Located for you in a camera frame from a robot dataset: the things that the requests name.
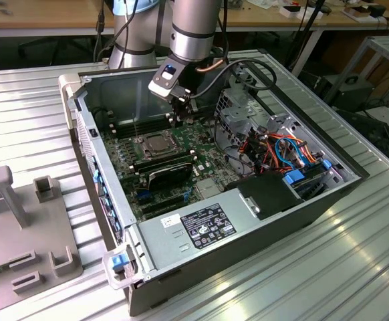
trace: desk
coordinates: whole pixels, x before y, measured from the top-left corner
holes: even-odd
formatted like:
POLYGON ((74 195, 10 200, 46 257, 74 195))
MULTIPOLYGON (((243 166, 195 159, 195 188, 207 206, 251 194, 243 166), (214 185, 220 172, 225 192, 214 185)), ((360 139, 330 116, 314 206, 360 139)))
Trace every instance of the desk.
MULTIPOLYGON (((5 0, 13 15, 0 13, 0 37, 95 35, 100 0, 5 0)), ((114 18, 104 6, 104 34, 114 33, 114 18)))
MULTIPOLYGON (((59 179, 84 267, 80 277, 0 310, 0 320, 389 318, 389 160, 272 57, 258 51, 231 53, 240 56, 269 64, 278 86, 370 178, 305 229, 131 319, 123 291, 108 285, 101 265, 106 249, 57 86, 61 74, 105 65, 0 71, 1 163, 11 166, 14 186, 42 175, 59 179), (24 155, 12 158, 12 148, 23 149, 24 155)), ((283 111, 268 91, 259 95, 274 112, 283 111)))
MULTIPOLYGON (((359 23, 342 13, 343 7, 334 5, 329 5, 329 7, 331 7, 332 12, 313 23, 311 27, 313 32, 292 70, 294 76, 300 74, 324 31, 389 29, 389 24, 384 21, 359 23)), ((279 13, 279 8, 277 7, 264 10, 256 5, 245 2, 243 8, 242 10, 229 11, 228 31, 296 31, 300 26, 300 19, 284 17, 279 13)))
MULTIPOLYGON (((8 0, 13 16, 0 13, 0 37, 47 36, 47 35, 94 35, 99 0, 8 0)), ((385 30, 386 23, 358 23, 334 7, 330 15, 324 15, 313 26, 309 41, 294 66, 293 75, 298 76, 317 41, 324 31, 330 30, 385 30)), ((264 10, 245 2, 241 10, 229 10, 229 32, 239 31, 295 31, 300 20, 288 19, 276 7, 264 10)), ((113 34, 113 15, 106 7, 104 34, 113 34)))

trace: white plastic part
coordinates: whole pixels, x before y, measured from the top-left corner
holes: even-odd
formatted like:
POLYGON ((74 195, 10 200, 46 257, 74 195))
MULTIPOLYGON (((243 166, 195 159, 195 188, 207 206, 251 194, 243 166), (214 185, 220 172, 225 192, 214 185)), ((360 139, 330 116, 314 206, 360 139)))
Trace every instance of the white plastic part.
POLYGON ((128 242, 124 242, 120 244, 116 249, 113 249, 112 251, 105 253, 104 256, 102 257, 102 265, 104 266, 104 270, 106 272, 108 284, 115 290, 127 288, 131 284, 135 284, 136 282, 144 279, 144 273, 143 273, 144 270, 142 269, 142 264, 139 260, 138 254, 136 253, 136 250, 128 242), (128 257, 132 257, 132 256, 135 257, 135 262, 138 266, 138 272, 133 276, 129 276, 129 277, 125 276, 123 280, 117 280, 115 278, 116 273, 113 270, 112 257, 123 253, 128 254, 128 257))

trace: barcode sticker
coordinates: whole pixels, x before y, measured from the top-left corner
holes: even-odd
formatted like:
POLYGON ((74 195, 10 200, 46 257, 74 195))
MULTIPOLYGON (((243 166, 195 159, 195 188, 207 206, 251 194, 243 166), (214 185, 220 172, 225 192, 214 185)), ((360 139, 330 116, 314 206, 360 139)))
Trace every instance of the barcode sticker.
POLYGON ((177 214, 165 217, 165 218, 161 219, 160 221, 162 222, 162 225, 164 228, 173 226, 175 224, 181 223, 180 222, 180 214, 177 213, 177 214))

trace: small black box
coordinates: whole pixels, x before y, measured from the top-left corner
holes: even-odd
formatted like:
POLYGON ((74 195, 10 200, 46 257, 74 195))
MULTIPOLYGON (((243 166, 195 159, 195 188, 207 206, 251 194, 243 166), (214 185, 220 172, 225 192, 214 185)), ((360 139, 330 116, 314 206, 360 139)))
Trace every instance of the small black box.
POLYGON ((368 10, 370 10, 370 15, 374 18, 383 16, 386 11, 386 7, 384 5, 369 5, 368 10))

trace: wooden desk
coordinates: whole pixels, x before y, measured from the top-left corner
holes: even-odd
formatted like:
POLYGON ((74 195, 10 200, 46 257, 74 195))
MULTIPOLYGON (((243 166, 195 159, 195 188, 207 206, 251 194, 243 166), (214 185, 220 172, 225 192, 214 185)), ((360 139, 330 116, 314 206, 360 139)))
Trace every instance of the wooden desk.
MULTIPOLYGON (((6 0, 12 16, 0 13, 0 37, 93 35, 100 8, 100 0, 6 0)), ((241 10, 229 10, 229 32, 235 31, 295 31, 300 20, 288 19, 276 7, 264 10, 245 2, 241 10)), ((389 29, 386 23, 358 23, 341 10, 331 6, 332 12, 317 20, 309 41, 302 51, 293 74, 298 76, 322 32, 328 30, 377 30, 389 29)), ((104 34, 114 33, 113 15, 106 7, 104 34)))
MULTIPOLYGON (((0 37, 96 34, 100 0, 4 1, 13 15, 0 13, 0 37)), ((104 13, 104 33, 113 34, 113 14, 107 6, 104 13)))
MULTIPOLYGON (((331 7, 332 12, 313 23, 311 28, 313 32, 292 70, 293 75, 298 76, 300 74, 324 31, 389 29, 389 24, 384 21, 359 23, 342 13, 344 7, 333 5, 329 5, 329 7, 331 7)), ((228 31, 295 31, 298 30, 301 20, 284 17, 279 13, 279 8, 277 7, 264 10, 245 1, 242 10, 229 11, 228 21, 228 31)))

